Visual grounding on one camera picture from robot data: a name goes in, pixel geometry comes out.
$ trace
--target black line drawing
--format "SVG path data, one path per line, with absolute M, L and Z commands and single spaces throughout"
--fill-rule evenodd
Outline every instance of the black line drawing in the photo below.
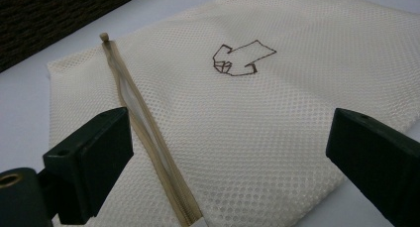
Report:
M 275 53 L 277 51 L 258 40 L 234 50 L 227 45 L 222 45 L 213 55 L 213 66 L 220 73 L 232 76 L 250 75 L 257 72 L 256 61 Z

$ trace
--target arrow outline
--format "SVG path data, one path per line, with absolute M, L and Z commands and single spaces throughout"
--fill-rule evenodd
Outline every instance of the arrow outline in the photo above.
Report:
M 233 74 L 231 74 L 231 73 L 228 73 L 229 72 L 229 69 L 231 69 L 231 67 L 232 67 L 232 63 L 231 62 L 229 62 L 229 61 L 225 61 L 225 60 L 223 60 L 223 61 L 216 61 L 216 59 L 215 59 L 215 57 L 216 57 L 216 55 L 218 54 L 218 52 L 221 50 L 221 49 L 223 49 L 223 48 L 226 48 L 226 49 L 228 49 L 229 51 L 227 52 L 227 55 L 229 55 L 229 54 L 231 54 L 231 53 L 233 53 L 233 52 L 235 52 L 235 51 L 237 51 L 237 50 L 240 50 L 240 49 L 242 49 L 242 48 L 245 48 L 245 47 L 247 47 L 247 46 L 250 46 L 250 45 L 252 45 L 253 43 L 259 43 L 260 44 L 260 46 L 262 46 L 262 47 L 265 47 L 265 48 L 267 48 L 267 49 L 269 49 L 270 51 L 272 51 L 272 53 L 270 53 L 270 54 L 268 54 L 268 55 L 266 55 L 266 56 L 263 56 L 263 57 L 259 57 L 259 58 L 257 58 L 257 59 L 255 59 L 255 60 L 253 60 L 253 61 L 251 61 L 250 63 L 248 63 L 248 64 L 246 64 L 244 67 L 247 67 L 247 66 L 251 66 L 252 68 L 253 68 L 253 72 L 248 72 L 248 73 L 244 73 L 244 74 L 239 74 L 239 75 L 233 75 Z M 217 70 L 217 71 L 219 71 L 220 73 L 226 73 L 226 74 L 229 74 L 229 75 L 231 75 L 231 76 L 243 76 L 243 75 L 250 75 L 250 74 L 254 74 L 254 73 L 257 73 L 258 71 L 257 71 L 257 67 L 256 67 L 256 64 L 255 64 L 255 62 L 256 61 L 258 61 L 258 60 L 261 60 L 261 59 L 263 59 L 263 58 L 265 58 L 265 57 L 269 57 L 269 56 L 272 56 L 272 55 L 274 55 L 275 53 L 277 53 L 277 51 L 275 51 L 275 50 L 273 50 L 272 48 L 269 48 L 268 46 L 265 46 L 265 45 L 263 45 L 263 43 L 261 43 L 259 40 L 254 40 L 253 42 L 251 42 L 251 43 L 249 43 L 249 44 L 247 44 L 247 45 L 244 45 L 244 46 L 241 46 L 241 47 L 238 47 L 238 48 L 236 48 L 236 49 L 233 49 L 232 47 L 229 47 L 229 46 L 227 46 L 227 45 L 225 45 L 225 44 L 223 44 L 220 48 L 219 48 L 219 50 L 213 55 L 213 67 Z

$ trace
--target white table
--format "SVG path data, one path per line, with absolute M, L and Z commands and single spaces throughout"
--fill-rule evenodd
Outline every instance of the white table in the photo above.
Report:
M 44 168 L 42 155 L 49 149 L 50 132 L 49 61 L 101 43 L 98 35 L 102 32 L 118 38 L 207 1 L 211 0 L 133 0 L 0 73 L 0 172 L 19 167 L 37 171 Z M 420 14 L 420 0 L 368 1 Z M 420 141 L 420 122 L 408 134 Z M 297 226 L 386 227 L 391 224 L 346 181 Z

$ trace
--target white cloth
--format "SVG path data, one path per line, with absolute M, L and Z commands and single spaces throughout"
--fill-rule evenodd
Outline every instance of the white cloth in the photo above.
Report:
M 207 224 L 290 226 L 343 180 L 325 157 L 336 107 L 399 131 L 418 119 L 419 29 L 362 0 L 217 0 L 116 43 Z M 49 64 L 51 146 L 119 106 L 102 50 Z M 88 226 L 177 225 L 133 137 Z

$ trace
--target dark brown wicker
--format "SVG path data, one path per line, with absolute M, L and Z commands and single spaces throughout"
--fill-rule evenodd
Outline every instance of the dark brown wicker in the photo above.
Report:
M 130 0 L 0 0 L 0 72 Z

